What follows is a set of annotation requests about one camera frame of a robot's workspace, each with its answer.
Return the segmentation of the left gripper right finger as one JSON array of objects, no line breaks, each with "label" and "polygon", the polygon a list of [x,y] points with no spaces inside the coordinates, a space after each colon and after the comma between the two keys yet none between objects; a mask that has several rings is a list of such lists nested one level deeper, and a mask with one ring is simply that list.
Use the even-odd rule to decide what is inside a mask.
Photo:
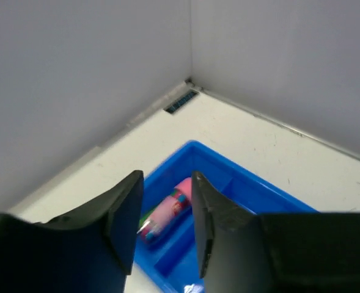
[{"label": "left gripper right finger", "polygon": [[360,292],[360,213],[252,214],[192,175],[206,292]]}]

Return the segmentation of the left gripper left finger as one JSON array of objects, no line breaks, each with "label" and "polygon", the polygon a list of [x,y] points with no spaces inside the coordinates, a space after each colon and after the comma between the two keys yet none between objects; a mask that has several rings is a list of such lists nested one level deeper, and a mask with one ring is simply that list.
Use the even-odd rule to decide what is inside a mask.
[{"label": "left gripper left finger", "polygon": [[123,292],[143,193],[135,170],[46,223],[0,213],[0,292]]}]

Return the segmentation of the pink glue stick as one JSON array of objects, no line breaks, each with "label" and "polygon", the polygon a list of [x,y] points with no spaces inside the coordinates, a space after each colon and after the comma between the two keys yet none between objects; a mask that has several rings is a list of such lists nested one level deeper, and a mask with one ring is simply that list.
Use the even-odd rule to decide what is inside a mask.
[{"label": "pink glue stick", "polygon": [[152,244],[158,241],[164,233],[169,231],[169,227],[191,207],[191,185],[191,178],[185,178],[155,208],[143,216],[138,235],[145,243]]}]

